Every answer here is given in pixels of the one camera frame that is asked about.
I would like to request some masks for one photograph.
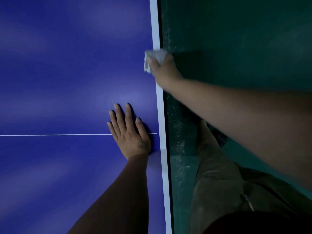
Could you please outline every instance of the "blue table surface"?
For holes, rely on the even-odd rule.
[[[149,0],[0,0],[0,135],[106,134],[128,102],[158,133]],[[159,135],[149,233],[165,233]],[[65,233],[126,159],[111,135],[0,136],[1,233]]]

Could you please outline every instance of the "white edge line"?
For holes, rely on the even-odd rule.
[[[112,135],[112,134],[55,134],[55,135],[0,135],[0,136],[64,136],[64,135]]]
[[[157,0],[150,0],[150,11],[152,23],[153,49],[157,50],[160,49]],[[157,83],[156,83],[156,96],[157,96],[158,126],[160,139],[160,157],[163,176],[163,200],[165,205],[164,209],[166,221],[166,234],[172,234],[163,90],[158,86]]]

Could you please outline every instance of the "beige pants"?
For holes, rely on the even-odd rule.
[[[267,173],[241,168],[221,149],[204,145],[190,212],[189,233],[202,234],[216,219],[237,211],[312,217],[312,202]]]

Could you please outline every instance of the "green floor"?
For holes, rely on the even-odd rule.
[[[184,77],[230,87],[312,91],[312,0],[161,0],[161,14],[164,48],[174,53]],[[171,95],[166,100],[174,230],[182,234],[198,166],[196,128]],[[224,150],[243,166],[285,179],[232,140]]]

